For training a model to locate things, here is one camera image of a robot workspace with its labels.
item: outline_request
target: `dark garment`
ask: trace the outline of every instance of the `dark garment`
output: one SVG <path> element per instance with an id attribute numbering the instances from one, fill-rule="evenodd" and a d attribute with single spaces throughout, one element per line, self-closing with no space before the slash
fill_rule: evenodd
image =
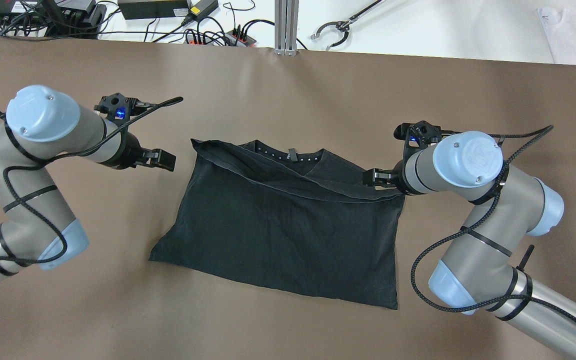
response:
<path id="1" fill-rule="evenodd" d="M 295 161 L 260 141 L 192 140 L 176 223 L 150 260 L 306 296 L 397 308 L 397 190 L 322 149 Z"/>

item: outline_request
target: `light blue joint cap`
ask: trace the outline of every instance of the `light blue joint cap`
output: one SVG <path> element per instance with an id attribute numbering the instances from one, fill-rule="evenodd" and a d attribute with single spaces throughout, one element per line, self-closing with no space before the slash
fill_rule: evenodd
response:
<path id="1" fill-rule="evenodd" d="M 564 216 L 564 199 L 557 191 L 551 189 L 543 181 L 536 178 L 543 189 L 543 214 L 541 219 L 532 230 L 526 232 L 532 237 L 541 237 L 556 226 Z"/>
<path id="2" fill-rule="evenodd" d="M 16 92 L 6 109 L 10 129 L 28 141 L 51 142 L 68 135 L 80 121 L 80 106 L 70 96 L 44 85 Z"/>
<path id="3" fill-rule="evenodd" d="M 499 175 L 504 155 L 488 134 L 467 131 L 439 141 L 432 153 L 432 164 L 446 182 L 460 188 L 477 188 Z"/>
<path id="4" fill-rule="evenodd" d="M 428 280 L 428 286 L 430 291 L 452 308 L 463 308 L 464 306 L 477 304 L 477 301 L 473 299 L 464 285 L 457 280 L 455 274 L 450 271 L 442 260 L 439 260 L 439 264 L 434 268 L 434 272 L 432 272 L 432 276 Z M 475 311 L 477 309 L 464 311 L 462 314 L 472 315 Z"/>
<path id="5" fill-rule="evenodd" d="M 55 260 L 39 264 L 41 269 L 44 271 L 52 270 L 61 264 L 64 264 L 68 260 L 73 259 L 75 256 L 86 250 L 89 245 L 86 232 L 82 227 L 82 223 L 80 223 L 78 219 L 75 219 L 70 223 L 70 225 L 66 226 L 61 233 L 63 234 L 63 237 L 66 238 L 66 244 L 68 244 L 66 253 Z M 55 239 L 52 240 L 52 243 L 50 243 L 50 245 L 48 245 L 48 247 L 41 253 L 39 260 L 52 258 L 59 254 L 63 248 L 62 240 L 59 239 L 59 236 L 55 237 Z"/>

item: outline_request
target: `robotic arm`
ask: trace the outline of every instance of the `robotic arm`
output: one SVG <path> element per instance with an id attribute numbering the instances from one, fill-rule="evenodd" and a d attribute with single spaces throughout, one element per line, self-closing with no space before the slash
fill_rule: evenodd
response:
<path id="1" fill-rule="evenodd" d="M 147 166 L 173 171 L 176 157 L 142 148 L 128 125 L 182 100 L 149 104 L 116 93 L 94 108 L 107 114 L 104 119 L 46 86 L 19 90 L 6 114 L 0 112 L 5 119 L 0 124 L 0 204 L 9 218 L 0 224 L 0 281 L 31 264 L 53 269 L 89 244 L 46 164 L 78 155 L 113 169 Z"/>
<path id="2" fill-rule="evenodd" d="M 364 184 L 397 187 L 409 196 L 453 191 L 475 205 L 457 234 L 414 262 L 417 294 L 439 310 L 466 315 L 486 306 L 501 321 L 576 359 L 576 303 L 523 271 L 528 253 L 518 267 L 508 264 L 524 235 L 544 235 L 559 223 L 562 197 L 504 162 L 500 145 L 483 132 L 455 133 L 421 121 L 400 125 L 395 137 L 406 142 L 404 159 L 393 170 L 366 171 Z M 450 240 L 428 284 L 452 309 L 423 296 L 414 278 L 421 258 Z"/>

